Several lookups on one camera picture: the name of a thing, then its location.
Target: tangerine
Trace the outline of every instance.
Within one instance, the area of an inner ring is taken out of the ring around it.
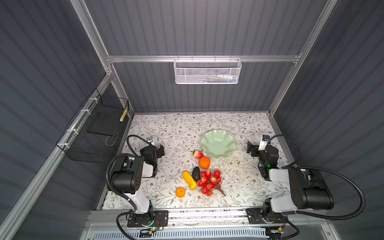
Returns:
[[[211,165],[211,160],[209,160],[209,158],[207,158],[207,157],[201,157],[200,158],[199,166],[202,169],[208,169],[210,165]]]
[[[185,195],[185,189],[184,188],[179,187],[178,189],[176,189],[176,196],[184,197],[184,195]]]

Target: floral pattern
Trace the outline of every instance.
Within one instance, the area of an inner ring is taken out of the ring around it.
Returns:
[[[206,132],[222,129],[236,140],[237,149],[230,157],[211,159],[210,170],[219,169],[222,173],[224,197],[214,190],[210,197],[201,193],[201,187],[190,190],[182,178],[182,173],[199,166],[192,151],[204,153],[200,141]],[[266,113],[228,114],[150,114],[135,115],[129,134],[142,137],[152,136],[155,145],[164,146],[165,156],[158,159],[158,172],[155,178],[142,178],[141,188],[145,196],[157,209],[259,206],[269,197],[289,194],[289,184],[265,181],[257,168],[258,159],[246,153],[247,141],[257,144],[261,136],[275,133]],[[131,146],[139,152],[146,144],[134,137],[129,139]],[[286,157],[278,140],[272,144],[279,149],[278,167],[286,163]],[[131,152],[125,144],[122,152]],[[186,189],[183,198],[176,197],[178,187]],[[103,209],[127,209],[129,203],[112,192],[108,192]]]

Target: yellow squash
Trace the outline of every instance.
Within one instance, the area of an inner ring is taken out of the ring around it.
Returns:
[[[195,190],[197,188],[197,184],[196,184],[195,180],[193,180],[192,176],[189,174],[188,171],[183,172],[183,178],[188,183],[189,188],[191,190]]]

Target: small orange fruit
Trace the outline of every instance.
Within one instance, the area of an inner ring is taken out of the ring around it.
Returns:
[[[207,157],[201,157],[200,158],[199,166],[202,169],[208,169],[210,165],[211,165],[211,160],[209,160],[209,158],[207,158]]]
[[[176,196],[184,197],[184,195],[185,195],[185,189],[184,188],[179,187],[178,189],[176,189]]]

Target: corrugated wall panel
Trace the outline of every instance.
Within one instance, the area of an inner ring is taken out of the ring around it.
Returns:
[[[383,1],[339,1],[275,114],[301,147],[300,165],[336,170],[365,193],[360,216],[334,222],[343,239],[380,238],[384,227],[383,11]],[[330,214],[358,207],[352,187],[324,176],[335,198]]]
[[[325,0],[86,0],[110,55],[293,55]]]
[[[135,112],[268,110],[291,63],[243,63],[238,84],[175,83],[172,63],[114,63]]]
[[[0,19],[3,221],[105,72],[69,1],[0,1]],[[14,239],[78,239],[103,172],[64,159]]]

